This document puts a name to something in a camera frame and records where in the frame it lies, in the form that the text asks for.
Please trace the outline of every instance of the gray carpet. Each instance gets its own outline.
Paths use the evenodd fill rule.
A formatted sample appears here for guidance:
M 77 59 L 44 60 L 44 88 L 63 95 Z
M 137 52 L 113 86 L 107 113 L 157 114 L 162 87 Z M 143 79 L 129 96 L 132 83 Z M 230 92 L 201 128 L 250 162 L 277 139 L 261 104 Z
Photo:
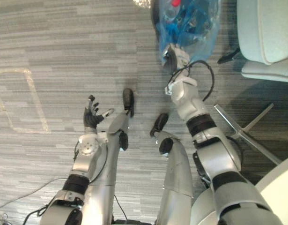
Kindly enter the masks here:
M 281 159 L 288 157 L 288 83 L 247 79 L 245 59 L 217 65 L 237 48 L 236 1 L 222 3 L 221 31 L 208 63 L 216 75 L 206 105 L 224 132 L 230 128 L 214 110 L 220 104 L 240 125 L 269 103 L 275 107 L 250 132 Z M 192 69 L 201 96 L 211 77 Z M 169 77 L 161 71 L 158 43 L 148 9 L 132 0 L 0 0 L 0 205 L 47 181 L 66 177 L 73 149 L 83 133 L 87 97 L 96 96 L 101 111 L 122 110 L 122 90 L 135 94 L 129 149 L 119 154 L 116 195 L 128 218 L 154 222 L 162 196 L 166 159 L 149 131 L 159 113 L 170 112 L 165 130 L 182 138 L 190 158 L 195 198 L 204 190 L 192 160 L 194 147 L 186 126 L 164 94 Z M 259 152 L 246 150 L 244 172 L 267 173 L 274 167 Z M 251 176 L 254 182 L 258 178 Z M 13 225 L 48 203 L 62 187 L 56 181 L 3 208 Z M 116 219 L 123 215 L 114 203 Z M 38 224 L 32 216 L 28 224 Z

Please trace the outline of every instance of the black cable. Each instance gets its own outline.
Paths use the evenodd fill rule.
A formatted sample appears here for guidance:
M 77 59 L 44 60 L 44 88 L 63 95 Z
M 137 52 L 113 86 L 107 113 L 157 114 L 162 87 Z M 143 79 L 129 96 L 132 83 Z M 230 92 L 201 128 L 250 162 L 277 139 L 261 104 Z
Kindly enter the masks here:
M 77 155 L 78 155 L 78 153 L 79 153 L 79 151 L 76 151 L 76 148 L 77 148 L 78 144 L 79 144 L 79 140 L 77 141 L 77 143 L 76 143 L 76 145 L 75 145 L 75 148 L 74 148 L 74 158 L 73 158 L 74 161 L 76 160 Z
M 3 207 L 5 207 L 5 206 L 7 206 L 7 205 L 10 204 L 10 203 L 13 203 L 13 202 L 15 202 L 15 201 L 17 201 L 17 200 L 20 200 L 20 199 L 22 199 L 22 198 L 28 197 L 28 196 L 36 193 L 37 191 L 43 189 L 44 187 L 46 187 L 47 185 L 51 184 L 52 182 L 54 182 L 54 181 L 56 181 L 56 180 L 67 180 L 67 178 L 56 178 L 56 179 L 53 179 L 53 180 L 45 183 L 44 185 L 42 185 L 42 186 L 39 187 L 38 189 L 32 191 L 32 192 L 29 193 L 29 194 L 26 194 L 26 195 L 20 196 L 20 197 L 18 197 L 18 198 L 15 198 L 14 200 L 8 201 L 7 203 L 5 203 L 5 204 L 3 204 L 2 206 L 0 206 L 0 209 L 3 208 Z
M 116 195 L 114 195 L 114 196 L 115 196 L 115 199 L 116 199 L 116 201 L 117 201 L 117 204 L 118 204 L 118 206 L 120 207 L 121 211 L 122 211 L 122 212 L 123 212 L 123 214 L 124 214 L 124 217 L 125 217 L 125 219 L 126 219 L 126 222 L 125 222 L 125 224 L 126 224 L 126 223 L 127 223 L 127 221 L 128 221 L 128 219 L 127 219 L 127 216 L 126 216 L 126 214 L 125 214 L 124 210 L 122 209 L 122 207 L 121 207 L 121 205 L 120 205 L 120 203 L 119 203 L 119 201 L 118 201 L 118 199 L 117 199 Z
M 234 138 L 230 137 L 230 136 L 226 136 L 227 139 L 231 140 L 239 149 L 240 153 L 241 153 L 241 166 L 243 166 L 244 164 L 244 149 L 240 146 L 240 144 L 237 142 L 237 140 L 235 140 Z
M 106 158 L 105 158 L 105 162 L 104 162 L 104 164 L 102 166 L 102 169 L 99 171 L 98 175 L 89 184 L 93 183 L 95 180 L 98 179 L 98 177 L 100 176 L 101 172 L 103 171 L 103 169 L 105 167 L 105 164 L 106 164 L 106 161 L 107 161 L 107 157 L 108 157 L 108 147 L 106 145 Z
M 48 208 L 48 205 L 45 205 L 44 207 L 40 208 L 39 210 L 33 211 L 33 212 L 31 212 L 30 214 L 28 214 L 28 215 L 26 216 L 26 218 L 25 218 L 25 220 L 24 220 L 24 222 L 23 222 L 22 225 L 25 225 L 26 222 L 27 222 L 27 220 L 28 220 L 28 218 L 29 218 L 32 214 L 34 214 L 34 213 L 37 213 L 37 216 L 38 216 L 38 217 L 40 217 L 41 215 L 43 215 L 47 208 Z
M 211 85 L 211 87 L 210 87 L 210 90 L 208 91 L 208 93 L 206 94 L 206 96 L 205 96 L 205 97 L 203 98 L 203 100 L 202 100 L 202 101 L 205 101 L 206 99 L 209 98 L 209 96 L 211 95 L 211 93 L 212 93 L 213 90 L 214 90 L 214 71 L 213 71 L 212 67 L 211 67 L 207 62 L 205 62 L 205 61 L 203 61 L 203 60 L 194 61 L 194 62 L 192 62 L 192 63 L 190 63 L 190 64 L 187 64 L 186 66 L 178 69 L 177 71 L 175 71 L 175 72 L 172 74 L 169 82 L 167 83 L 167 88 L 168 88 L 169 83 L 170 83 L 171 80 L 173 79 L 173 77 L 174 77 L 176 74 L 178 74 L 179 72 L 181 72 L 181 71 L 183 71 L 183 70 L 185 70 L 185 69 L 188 69 L 188 72 L 189 72 L 189 73 L 188 73 L 188 76 L 189 76 L 189 75 L 190 75 L 190 72 L 191 72 L 191 67 L 192 67 L 193 65 L 195 65 L 196 63 L 202 63 L 202 64 L 204 64 L 204 65 L 208 68 L 208 70 L 210 71 L 211 78 L 212 78 L 212 85 Z

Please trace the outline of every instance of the chair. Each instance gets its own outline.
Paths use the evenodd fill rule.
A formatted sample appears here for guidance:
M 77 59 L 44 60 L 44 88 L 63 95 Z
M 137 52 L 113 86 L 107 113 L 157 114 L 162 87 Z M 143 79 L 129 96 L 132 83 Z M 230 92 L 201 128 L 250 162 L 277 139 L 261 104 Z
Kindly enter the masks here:
M 237 0 L 237 31 L 240 51 L 249 60 L 242 75 L 288 82 L 288 0 Z

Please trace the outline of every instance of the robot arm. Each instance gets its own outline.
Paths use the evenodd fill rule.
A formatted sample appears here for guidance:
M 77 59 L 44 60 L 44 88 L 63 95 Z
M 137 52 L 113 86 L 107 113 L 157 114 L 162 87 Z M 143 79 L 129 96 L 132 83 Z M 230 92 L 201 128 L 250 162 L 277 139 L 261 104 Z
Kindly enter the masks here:
M 187 53 L 178 46 L 170 44 L 169 49 L 167 52 L 176 54 L 177 69 L 189 63 L 185 61 Z M 211 187 L 218 221 L 227 225 L 281 225 L 259 191 L 240 174 L 237 153 L 212 120 L 200 100 L 196 81 L 188 75 L 186 69 L 179 70 L 165 90 L 192 135 L 197 149 L 194 162 L 201 178 Z
M 98 103 L 89 97 L 89 106 L 84 113 L 85 135 L 79 138 L 80 148 L 76 151 L 74 164 L 62 190 L 51 200 L 43 214 L 40 225 L 80 225 L 82 221 L 81 208 L 84 205 L 85 192 L 90 181 L 99 172 L 96 163 L 106 141 L 96 131 L 97 124 L 114 110 L 109 109 L 102 115 L 96 115 Z

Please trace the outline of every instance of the blue plastic bag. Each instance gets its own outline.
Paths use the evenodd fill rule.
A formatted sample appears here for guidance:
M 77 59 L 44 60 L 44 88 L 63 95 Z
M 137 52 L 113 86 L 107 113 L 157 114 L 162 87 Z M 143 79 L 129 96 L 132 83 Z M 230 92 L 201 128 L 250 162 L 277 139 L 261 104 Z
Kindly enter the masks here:
M 220 25 L 221 0 L 159 0 L 160 53 L 178 44 L 191 62 L 211 55 Z

